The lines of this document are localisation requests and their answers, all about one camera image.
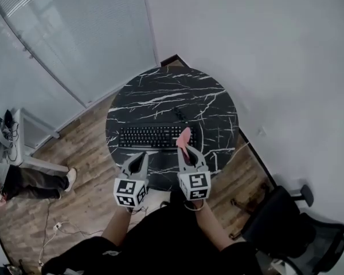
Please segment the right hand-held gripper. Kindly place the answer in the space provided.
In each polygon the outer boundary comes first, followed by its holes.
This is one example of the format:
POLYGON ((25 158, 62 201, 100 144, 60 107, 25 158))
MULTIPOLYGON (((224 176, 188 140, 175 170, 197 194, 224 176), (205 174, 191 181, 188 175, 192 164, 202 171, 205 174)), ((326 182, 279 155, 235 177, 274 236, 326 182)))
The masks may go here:
POLYGON ((182 148, 177 148, 179 186, 188 201, 207 199, 211 190, 211 174, 203 153, 192 146, 187 147, 189 162, 194 168, 188 169, 182 148))

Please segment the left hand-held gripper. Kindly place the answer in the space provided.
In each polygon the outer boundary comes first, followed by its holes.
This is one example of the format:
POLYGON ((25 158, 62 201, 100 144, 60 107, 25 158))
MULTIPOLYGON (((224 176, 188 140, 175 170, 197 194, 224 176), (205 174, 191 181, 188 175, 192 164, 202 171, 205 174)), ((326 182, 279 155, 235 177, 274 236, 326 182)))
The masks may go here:
POLYGON ((136 208, 144 200, 148 189, 148 153, 140 152, 128 158, 115 179, 114 197, 118 206, 136 208))

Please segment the pink cloth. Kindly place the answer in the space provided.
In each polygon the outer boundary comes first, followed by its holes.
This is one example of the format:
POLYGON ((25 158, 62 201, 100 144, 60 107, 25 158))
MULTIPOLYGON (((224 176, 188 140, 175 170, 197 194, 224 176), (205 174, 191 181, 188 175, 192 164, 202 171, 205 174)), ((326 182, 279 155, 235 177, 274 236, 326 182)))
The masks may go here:
POLYGON ((178 136, 177 140, 176 140, 176 145, 178 148, 180 148, 184 155, 189 158, 189 154, 187 151, 187 146, 189 145, 189 141, 190 141, 190 137, 191 137, 191 130, 189 127, 186 127, 181 134, 178 136))

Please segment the black keyboard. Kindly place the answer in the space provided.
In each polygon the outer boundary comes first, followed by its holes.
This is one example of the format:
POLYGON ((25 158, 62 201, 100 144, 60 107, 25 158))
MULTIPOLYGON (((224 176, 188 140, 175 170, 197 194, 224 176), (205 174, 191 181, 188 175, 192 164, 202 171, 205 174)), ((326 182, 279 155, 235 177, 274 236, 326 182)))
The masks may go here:
POLYGON ((176 141, 185 128, 186 124, 130 124, 120 129, 118 147, 138 151, 175 150, 176 141))

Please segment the person's left forearm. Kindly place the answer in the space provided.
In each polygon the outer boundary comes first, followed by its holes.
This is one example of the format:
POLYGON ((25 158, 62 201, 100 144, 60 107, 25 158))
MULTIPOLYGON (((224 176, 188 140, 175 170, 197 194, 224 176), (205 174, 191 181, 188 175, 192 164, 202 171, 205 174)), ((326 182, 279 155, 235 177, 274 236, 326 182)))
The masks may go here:
POLYGON ((126 237, 131 220, 131 212, 126 207, 118 207, 109 221, 102 237, 120 246, 126 237))

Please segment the person's right forearm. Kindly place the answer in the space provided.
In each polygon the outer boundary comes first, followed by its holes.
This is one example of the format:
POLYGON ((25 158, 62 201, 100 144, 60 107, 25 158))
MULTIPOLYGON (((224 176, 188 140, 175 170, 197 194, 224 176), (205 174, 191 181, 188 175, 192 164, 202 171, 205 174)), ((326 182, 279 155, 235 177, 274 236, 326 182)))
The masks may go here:
POLYGON ((209 238, 210 242, 222 251, 233 244, 228 233, 223 229, 209 205, 204 200, 192 201, 196 208, 195 214, 199 227, 209 238))

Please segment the small black bar-shaped object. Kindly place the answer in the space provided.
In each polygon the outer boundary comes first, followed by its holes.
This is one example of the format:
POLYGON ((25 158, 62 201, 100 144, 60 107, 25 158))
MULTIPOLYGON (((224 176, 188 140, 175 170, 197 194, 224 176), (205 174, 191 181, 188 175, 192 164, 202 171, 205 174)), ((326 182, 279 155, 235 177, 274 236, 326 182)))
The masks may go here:
POLYGON ((172 109, 172 112, 176 115, 176 117, 180 123, 184 123, 184 124, 188 123, 188 119, 187 119, 186 115, 178 107, 174 107, 172 109))

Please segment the person's black clothing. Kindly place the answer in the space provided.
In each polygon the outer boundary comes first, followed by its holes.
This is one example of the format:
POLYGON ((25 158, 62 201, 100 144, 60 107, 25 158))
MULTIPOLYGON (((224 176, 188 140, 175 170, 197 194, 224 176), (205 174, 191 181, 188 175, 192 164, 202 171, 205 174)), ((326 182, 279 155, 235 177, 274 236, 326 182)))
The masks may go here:
POLYGON ((197 223, 181 192, 129 225, 120 246, 100 236, 85 239, 41 269, 41 275, 263 275, 255 248, 235 242, 219 251, 197 223))

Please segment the white side table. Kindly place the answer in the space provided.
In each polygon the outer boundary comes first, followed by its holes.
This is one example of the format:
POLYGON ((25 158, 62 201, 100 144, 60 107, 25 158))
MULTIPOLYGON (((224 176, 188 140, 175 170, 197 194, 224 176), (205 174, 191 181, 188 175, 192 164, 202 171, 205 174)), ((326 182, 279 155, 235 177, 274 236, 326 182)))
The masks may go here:
POLYGON ((50 138, 59 139, 60 134, 51 127, 48 123, 43 122, 35 117, 24 108, 18 109, 14 115, 14 129, 13 146, 7 157, 7 163, 15 166, 35 166, 44 170, 52 170, 58 172, 69 171, 69 167, 54 164, 41 159, 32 157, 33 152, 36 151, 40 145, 50 138), (38 144, 33 144, 30 141, 30 133, 41 131, 44 138, 38 144))

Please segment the black office chair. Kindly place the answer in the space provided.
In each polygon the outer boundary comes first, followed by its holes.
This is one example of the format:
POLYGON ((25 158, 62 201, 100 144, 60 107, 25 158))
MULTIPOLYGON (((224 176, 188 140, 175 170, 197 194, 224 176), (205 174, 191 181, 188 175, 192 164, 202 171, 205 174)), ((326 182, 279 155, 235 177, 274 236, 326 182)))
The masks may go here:
POLYGON ((250 213, 241 236, 256 249, 287 263, 296 275, 330 271, 344 252, 344 224, 322 222, 301 212, 298 201, 308 206, 314 196, 307 185, 298 195, 276 186, 250 213))

